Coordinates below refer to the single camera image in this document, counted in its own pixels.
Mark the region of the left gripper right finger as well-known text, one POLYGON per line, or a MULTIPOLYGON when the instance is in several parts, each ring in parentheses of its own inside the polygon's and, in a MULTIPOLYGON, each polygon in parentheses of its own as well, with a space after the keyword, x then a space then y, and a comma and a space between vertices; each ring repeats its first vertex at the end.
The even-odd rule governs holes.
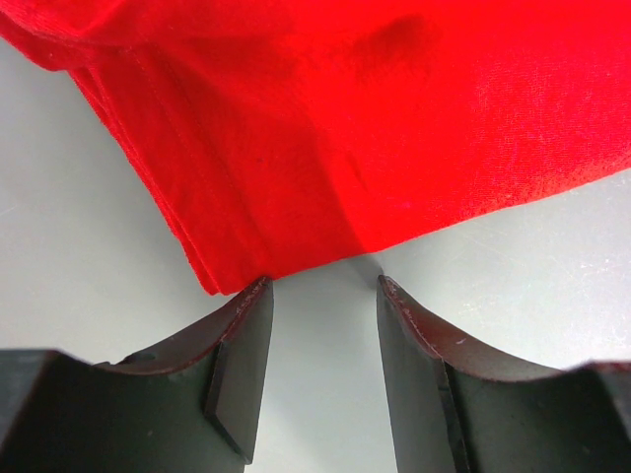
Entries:
POLYGON ((377 317, 400 472, 579 472, 589 428, 567 373, 465 333, 378 280, 377 317))

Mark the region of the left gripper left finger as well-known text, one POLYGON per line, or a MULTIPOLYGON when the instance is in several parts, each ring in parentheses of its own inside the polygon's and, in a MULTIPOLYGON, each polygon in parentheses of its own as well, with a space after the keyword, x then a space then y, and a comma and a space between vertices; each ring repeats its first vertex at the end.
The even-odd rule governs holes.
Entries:
POLYGON ((199 453, 253 462, 274 310, 260 278, 174 335, 98 369, 133 382, 152 421, 199 453))

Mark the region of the red t shirt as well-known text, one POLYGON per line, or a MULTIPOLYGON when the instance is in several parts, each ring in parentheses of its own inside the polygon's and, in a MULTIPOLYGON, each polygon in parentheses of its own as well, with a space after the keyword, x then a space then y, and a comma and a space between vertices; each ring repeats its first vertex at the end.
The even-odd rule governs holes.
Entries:
POLYGON ((630 166, 626 1, 5 1, 210 294, 630 166))

